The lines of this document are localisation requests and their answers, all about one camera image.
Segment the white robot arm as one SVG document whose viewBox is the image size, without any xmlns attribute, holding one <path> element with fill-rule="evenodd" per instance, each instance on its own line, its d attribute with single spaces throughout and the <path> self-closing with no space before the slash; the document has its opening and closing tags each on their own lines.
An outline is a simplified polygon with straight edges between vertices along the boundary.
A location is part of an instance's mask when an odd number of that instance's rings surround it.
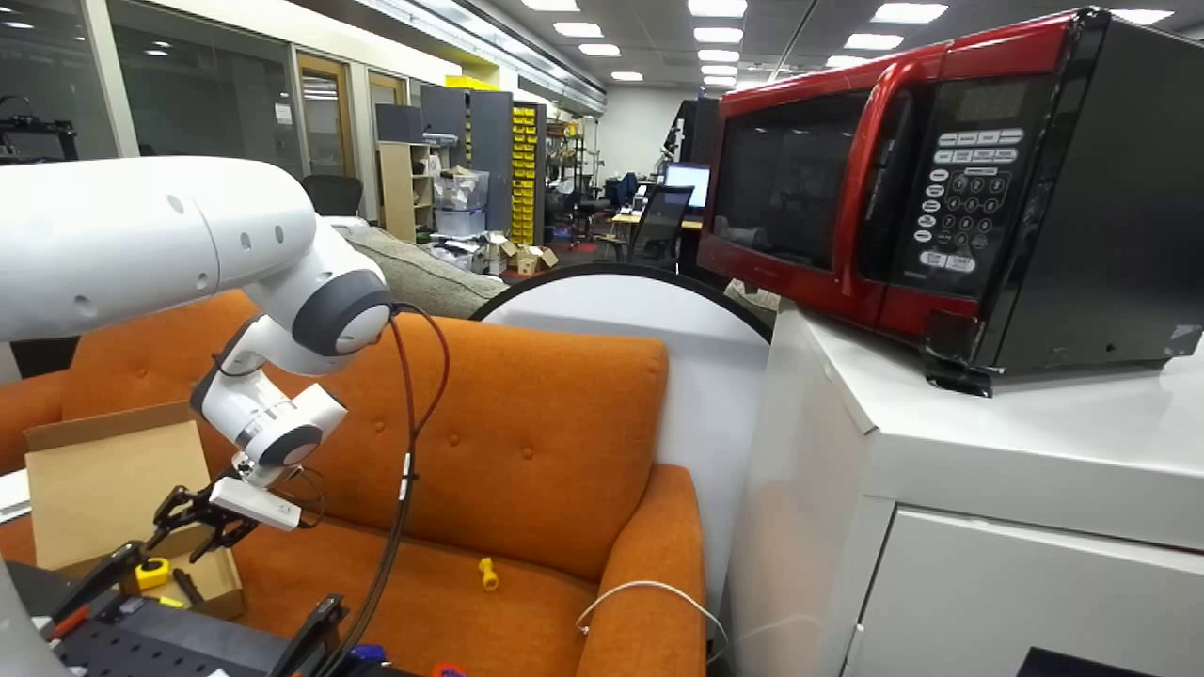
<svg viewBox="0 0 1204 677">
<path fill-rule="evenodd" d="M 29 161 L 0 167 L 0 339 L 69 339 L 117 319 L 243 289 L 247 319 L 193 389 L 234 442 L 234 465 L 179 492 L 194 549 L 257 525 L 297 530 L 301 506 L 272 483 L 305 463 L 347 406 L 315 382 L 371 345 L 394 294 L 272 161 L 213 155 Z"/>
</svg>

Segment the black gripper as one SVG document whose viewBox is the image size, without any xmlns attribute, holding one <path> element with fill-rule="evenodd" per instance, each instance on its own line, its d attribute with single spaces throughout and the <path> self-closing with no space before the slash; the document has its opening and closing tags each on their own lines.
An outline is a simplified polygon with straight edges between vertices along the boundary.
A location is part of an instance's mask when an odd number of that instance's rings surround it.
<svg viewBox="0 0 1204 677">
<path fill-rule="evenodd" d="M 198 525 L 202 537 L 189 549 L 193 559 L 202 559 L 213 549 L 234 549 L 243 541 L 257 522 L 219 506 L 206 488 L 172 483 L 155 506 L 149 546 L 160 546 L 169 535 Z"/>
</svg>

